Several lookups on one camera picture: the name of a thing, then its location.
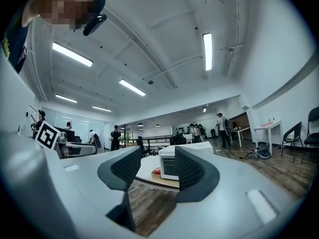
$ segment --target wall light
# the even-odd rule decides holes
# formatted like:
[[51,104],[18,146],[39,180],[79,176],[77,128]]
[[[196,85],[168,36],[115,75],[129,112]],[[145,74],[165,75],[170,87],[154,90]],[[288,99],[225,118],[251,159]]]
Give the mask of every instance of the wall light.
[[86,57],[81,56],[80,54],[75,53],[72,50],[69,50],[68,48],[63,47],[62,45],[54,42],[52,45],[52,49],[70,57],[73,58],[76,61],[79,61],[80,63],[87,65],[89,67],[91,67],[91,65],[93,64],[93,61],[90,59],[87,59]]
[[135,93],[138,93],[139,95],[141,95],[142,97],[145,96],[146,94],[142,91],[140,91],[139,89],[135,88],[133,85],[131,85],[130,83],[128,83],[125,80],[121,80],[120,84],[122,84],[123,86],[129,88],[130,90],[134,91]]
[[75,101],[75,100],[72,100],[72,99],[69,99],[69,98],[65,98],[63,96],[60,96],[60,95],[56,95],[57,98],[61,98],[61,99],[64,99],[64,100],[67,100],[67,101],[70,101],[70,102],[74,102],[74,103],[77,103],[78,101]]
[[111,112],[111,110],[104,109],[104,108],[100,108],[100,107],[96,107],[96,106],[93,106],[93,108],[94,108],[94,109],[103,110],[103,111],[106,111],[106,112]]
[[205,46],[205,66],[206,71],[211,70],[213,66],[213,41],[211,33],[203,35],[204,46]]

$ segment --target microwave oven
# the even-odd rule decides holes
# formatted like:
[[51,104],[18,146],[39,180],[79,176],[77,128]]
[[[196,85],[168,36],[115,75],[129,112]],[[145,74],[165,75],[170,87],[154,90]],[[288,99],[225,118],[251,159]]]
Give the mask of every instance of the microwave oven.
[[[159,151],[160,176],[162,179],[178,180],[178,174],[175,169],[175,146],[176,145],[170,145]],[[208,141],[192,144],[182,144],[179,146],[191,149],[200,149],[211,152],[212,154],[214,153],[213,147]]]

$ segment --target wooden floor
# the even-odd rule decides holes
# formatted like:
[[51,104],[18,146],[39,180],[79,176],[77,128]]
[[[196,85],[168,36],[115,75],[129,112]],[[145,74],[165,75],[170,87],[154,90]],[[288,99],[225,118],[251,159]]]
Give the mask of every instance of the wooden floor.
[[[222,149],[221,143],[216,139],[208,140],[214,149]],[[296,159],[293,163],[293,152],[285,148],[281,157],[281,149],[273,150],[270,159],[250,158],[244,159],[248,151],[256,146],[251,141],[242,141],[239,147],[234,139],[228,150],[215,152],[220,156],[236,159],[250,164],[265,176],[285,189],[292,198],[298,199],[307,193],[309,184],[317,172],[318,155],[306,153],[303,163],[300,165],[302,151],[295,151]],[[149,236],[174,210],[176,192],[160,189],[151,189],[148,186],[133,183],[129,189],[129,198],[136,225],[136,233]]]

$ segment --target computer monitor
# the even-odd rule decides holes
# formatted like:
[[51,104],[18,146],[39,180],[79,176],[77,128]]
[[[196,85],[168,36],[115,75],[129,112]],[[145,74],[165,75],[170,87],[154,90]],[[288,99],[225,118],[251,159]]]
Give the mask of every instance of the computer monitor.
[[71,130],[66,130],[66,129],[63,129],[63,128],[59,128],[59,127],[56,127],[55,128],[61,132],[65,132],[66,133],[66,138],[69,142],[74,142],[74,131],[71,131]]

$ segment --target fluorescent ceiling light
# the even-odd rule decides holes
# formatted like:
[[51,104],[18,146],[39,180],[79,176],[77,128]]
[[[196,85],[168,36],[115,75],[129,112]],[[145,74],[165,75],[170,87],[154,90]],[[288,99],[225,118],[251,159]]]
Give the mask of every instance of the fluorescent ceiling light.
[[205,46],[205,66],[206,71],[210,70],[213,66],[213,41],[211,33],[203,35],[204,46]]
[[61,99],[64,99],[64,100],[67,100],[67,101],[70,101],[70,102],[74,102],[74,103],[77,103],[78,101],[75,101],[75,100],[72,100],[72,99],[69,99],[69,98],[65,98],[63,96],[59,96],[59,95],[56,95],[57,98],[61,98]]
[[108,110],[108,109],[103,109],[103,108],[100,108],[100,107],[96,107],[96,106],[93,106],[94,109],[99,109],[99,110],[103,110],[103,111],[106,111],[106,112],[111,112],[111,110]]
[[61,46],[60,44],[58,44],[56,42],[53,43],[52,49],[54,49],[54,50],[56,50],[58,52],[61,52],[62,54],[66,55],[66,56],[68,56],[70,58],[73,58],[76,61],[79,61],[82,64],[87,65],[89,67],[91,67],[91,65],[93,64],[92,60],[89,60],[89,59],[81,56],[80,54],[77,54],[74,51],[63,47],[63,46]]
[[130,83],[126,82],[125,80],[121,80],[120,84],[122,84],[123,86],[129,88],[130,90],[133,90],[134,92],[138,93],[142,97],[146,95],[144,92],[142,92],[139,89],[135,88],[133,85],[131,85]]

